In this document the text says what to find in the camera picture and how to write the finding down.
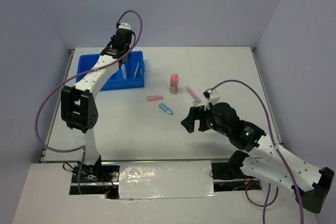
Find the pink correction tape case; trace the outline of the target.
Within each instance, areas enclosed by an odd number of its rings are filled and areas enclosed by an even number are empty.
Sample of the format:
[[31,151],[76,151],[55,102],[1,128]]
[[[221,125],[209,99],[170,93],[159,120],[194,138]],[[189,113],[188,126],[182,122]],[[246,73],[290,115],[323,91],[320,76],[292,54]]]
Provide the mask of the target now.
[[164,96],[162,95],[149,95],[146,97],[146,100],[147,101],[160,101],[160,100],[163,100],[164,99]]

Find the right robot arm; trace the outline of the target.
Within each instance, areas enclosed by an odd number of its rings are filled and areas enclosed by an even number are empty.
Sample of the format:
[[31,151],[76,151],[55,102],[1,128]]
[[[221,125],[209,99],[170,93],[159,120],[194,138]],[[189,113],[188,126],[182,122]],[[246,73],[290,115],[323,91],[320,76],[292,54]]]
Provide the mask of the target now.
[[194,132],[213,130],[227,137],[237,150],[227,163],[212,165],[214,179],[256,177],[278,187],[292,190],[305,210],[318,214],[331,188],[334,171],[318,168],[298,158],[283,146],[272,143],[269,135],[255,124],[241,120],[227,103],[191,107],[181,125]]

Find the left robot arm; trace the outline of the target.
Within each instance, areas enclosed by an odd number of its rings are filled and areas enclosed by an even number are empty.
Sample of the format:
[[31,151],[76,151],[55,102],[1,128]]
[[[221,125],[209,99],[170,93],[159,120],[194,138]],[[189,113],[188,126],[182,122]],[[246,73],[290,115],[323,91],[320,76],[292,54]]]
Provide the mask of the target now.
[[93,127],[98,121],[96,97],[109,78],[119,71],[120,66],[130,58],[133,31],[130,24],[119,24],[99,55],[97,62],[74,86],[64,86],[61,90],[61,118],[79,146],[84,146],[81,174],[88,180],[98,181],[103,174],[101,156],[97,150]]

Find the blue-capped highlighter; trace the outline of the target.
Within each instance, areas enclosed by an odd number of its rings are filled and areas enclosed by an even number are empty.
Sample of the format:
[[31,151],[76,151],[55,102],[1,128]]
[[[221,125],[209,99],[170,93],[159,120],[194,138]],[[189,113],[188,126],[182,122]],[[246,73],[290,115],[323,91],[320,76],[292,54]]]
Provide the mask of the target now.
[[121,71],[122,71],[123,79],[126,80],[127,79],[127,71],[126,71],[125,65],[121,66]]

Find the purple highlighter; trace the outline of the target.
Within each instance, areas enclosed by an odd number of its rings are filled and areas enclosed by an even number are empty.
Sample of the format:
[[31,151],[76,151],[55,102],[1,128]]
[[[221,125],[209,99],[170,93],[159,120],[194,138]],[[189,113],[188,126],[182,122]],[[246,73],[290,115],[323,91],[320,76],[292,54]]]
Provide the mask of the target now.
[[194,99],[196,103],[200,104],[202,102],[199,96],[189,86],[185,86],[185,90]]

